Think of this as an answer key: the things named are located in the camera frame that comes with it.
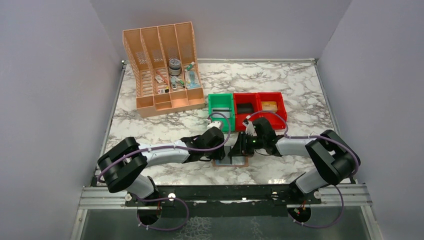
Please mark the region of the green plastic bin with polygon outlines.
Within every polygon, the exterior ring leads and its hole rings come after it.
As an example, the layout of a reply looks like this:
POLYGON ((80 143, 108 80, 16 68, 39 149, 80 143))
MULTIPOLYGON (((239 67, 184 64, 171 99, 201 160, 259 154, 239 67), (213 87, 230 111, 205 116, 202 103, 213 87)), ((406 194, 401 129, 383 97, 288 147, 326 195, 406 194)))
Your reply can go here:
POLYGON ((222 121, 224 132, 234 132, 236 110, 232 93, 210 93, 208 95, 208 113, 213 121, 222 121))

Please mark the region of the red plastic double bin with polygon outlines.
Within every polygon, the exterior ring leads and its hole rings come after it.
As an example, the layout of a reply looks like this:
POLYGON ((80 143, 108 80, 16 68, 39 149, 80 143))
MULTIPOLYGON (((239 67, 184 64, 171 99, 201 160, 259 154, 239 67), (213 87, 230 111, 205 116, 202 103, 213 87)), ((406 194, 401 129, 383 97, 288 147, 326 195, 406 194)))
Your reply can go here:
POLYGON ((238 103, 252 103, 255 106, 256 113, 251 116, 250 120, 253 121, 260 117, 265 117, 271 124, 274 130, 283 130, 286 125, 283 121, 287 120, 287 112, 285 109, 283 95, 280 92, 252 92, 252 93, 234 93, 233 94, 234 107, 235 107, 235 131, 243 131, 246 127, 243 121, 247 116, 252 114, 237 114, 236 104, 238 103), (274 101, 278 104, 278 111, 264 111, 262 110, 261 102, 274 101))

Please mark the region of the orange plastic file organizer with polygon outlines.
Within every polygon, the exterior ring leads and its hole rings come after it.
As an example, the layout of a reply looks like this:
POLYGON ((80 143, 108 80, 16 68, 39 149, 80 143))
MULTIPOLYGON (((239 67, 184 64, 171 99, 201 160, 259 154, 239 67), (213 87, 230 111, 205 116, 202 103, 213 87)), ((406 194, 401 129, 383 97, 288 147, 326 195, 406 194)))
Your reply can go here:
POLYGON ((206 100, 198 66, 195 32, 192 22, 127 29, 122 32, 122 42, 135 77, 136 110, 143 118, 204 108, 206 100), (181 73, 169 75, 169 59, 181 61, 181 73), (197 74, 201 87, 186 89, 185 67, 197 74), (157 74, 168 79, 159 84, 157 74))

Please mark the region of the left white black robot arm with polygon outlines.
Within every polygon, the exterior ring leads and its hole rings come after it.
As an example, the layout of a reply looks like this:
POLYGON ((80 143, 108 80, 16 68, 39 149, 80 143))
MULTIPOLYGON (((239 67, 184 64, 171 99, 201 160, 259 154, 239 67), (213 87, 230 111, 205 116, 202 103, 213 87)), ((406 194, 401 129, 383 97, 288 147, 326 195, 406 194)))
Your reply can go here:
POLYGON ((153 199, 158 190, 151 177, 141 174, 145 168, 222 159, 229 137, 218 127, 173 143, 142 145, 127 137, 98 159, 97 180, 105 183, 110 193, 127 191, 139 199, 153 199))

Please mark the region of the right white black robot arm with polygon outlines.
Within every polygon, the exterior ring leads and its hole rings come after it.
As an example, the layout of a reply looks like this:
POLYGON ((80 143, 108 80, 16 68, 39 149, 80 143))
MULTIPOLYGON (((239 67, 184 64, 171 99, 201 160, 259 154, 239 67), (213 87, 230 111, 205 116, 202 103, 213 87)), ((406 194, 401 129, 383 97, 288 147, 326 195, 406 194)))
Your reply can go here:
POLYGON ((278 135, 264 117, 254 120, 251 126, 253 132, 238 134, 229 157, 251 157, 263 149, 275 157, 302 156, 312 160, 314 169, 296 178, 284 193, 292 201, 304 200, 321 187, 336 186, 359 170, 358 155, 333 130, 310 136, 278 135))

